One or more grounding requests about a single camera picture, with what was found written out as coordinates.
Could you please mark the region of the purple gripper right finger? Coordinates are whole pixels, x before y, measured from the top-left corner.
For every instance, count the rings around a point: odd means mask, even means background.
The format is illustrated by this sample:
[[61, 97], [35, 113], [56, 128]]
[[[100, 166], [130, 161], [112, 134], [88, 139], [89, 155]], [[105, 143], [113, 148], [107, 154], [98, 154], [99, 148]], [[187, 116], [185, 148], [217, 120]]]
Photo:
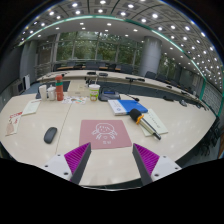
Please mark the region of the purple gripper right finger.
[[132, 153], [143, 185], [147, 185], [181, 170], [181, 167], [168, 156], [159, 156], [136, 143], [133, 144]]

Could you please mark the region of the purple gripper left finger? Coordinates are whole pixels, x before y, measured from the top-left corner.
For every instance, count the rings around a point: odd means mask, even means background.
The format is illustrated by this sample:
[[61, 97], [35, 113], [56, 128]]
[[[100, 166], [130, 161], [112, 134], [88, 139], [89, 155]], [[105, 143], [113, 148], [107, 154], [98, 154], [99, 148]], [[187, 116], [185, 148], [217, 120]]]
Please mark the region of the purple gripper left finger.
[[74, 184], [79, 184], [90, 154], [91, 144], [86, 143], [66, 154], [55, 155], [44, 165], [44, 169]]

